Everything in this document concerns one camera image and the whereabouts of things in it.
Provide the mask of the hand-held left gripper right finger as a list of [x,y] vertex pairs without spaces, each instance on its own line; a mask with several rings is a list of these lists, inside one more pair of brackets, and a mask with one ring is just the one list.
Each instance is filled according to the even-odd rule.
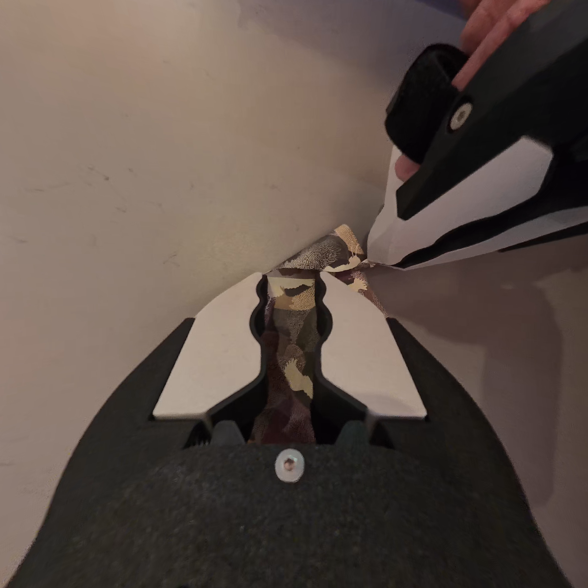
[[316,279],[315,307],[316,443],[335,443],[348,423],[361,425],[368,439],[382,426],[426,424],[427,408],[385,314],[326,271]]

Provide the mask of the person's right hand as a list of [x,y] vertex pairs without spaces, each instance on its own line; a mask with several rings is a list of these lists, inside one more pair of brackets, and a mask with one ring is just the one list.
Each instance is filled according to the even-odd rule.
[[503,42],[548,1],[460,1],[467,23],[460,48],[435,43],[409,67],[386,108],[385,129],[401,152],[398,180],[419,169],[432,140],[459,92]]

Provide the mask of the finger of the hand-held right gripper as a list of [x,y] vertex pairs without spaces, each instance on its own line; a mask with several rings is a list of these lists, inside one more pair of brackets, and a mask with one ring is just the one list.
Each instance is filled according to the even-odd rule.
[[460,226],[526,202],[539,191],[553,160],[549,147],[523,137],[414,217],[403,220],[396,204],[396,192],[403,185],[395,171],[400,156],[394,146],[384,205],[367,238],[368,260],[386,266],[432,246]]
[[587,206],[551,212],[508,229],[486,228],[482,221],[470,223],[446,233],[428,247],[414,249],[392,267],[408,270],[459,261],[548,240],[580,225],[587,226]]

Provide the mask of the bird patterned origami paper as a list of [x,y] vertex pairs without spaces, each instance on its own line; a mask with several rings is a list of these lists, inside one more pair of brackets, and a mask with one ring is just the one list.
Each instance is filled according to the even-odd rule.
[[315,280],[326,271],[387,318],[365,275],[374,265],[350,227],[341,224],[268,273],[262,336],[269,354],[268,400],[254,420],[248,443],[315,443],[311,417],[319,342]]

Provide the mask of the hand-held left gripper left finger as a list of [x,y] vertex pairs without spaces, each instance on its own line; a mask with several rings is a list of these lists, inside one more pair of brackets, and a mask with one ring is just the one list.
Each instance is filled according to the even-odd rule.
[[247,442],[268,400],[267,295],[267,276],[255,272],[197,313],[153,409],[155,421],[199,420],[210,432],[233,422]]

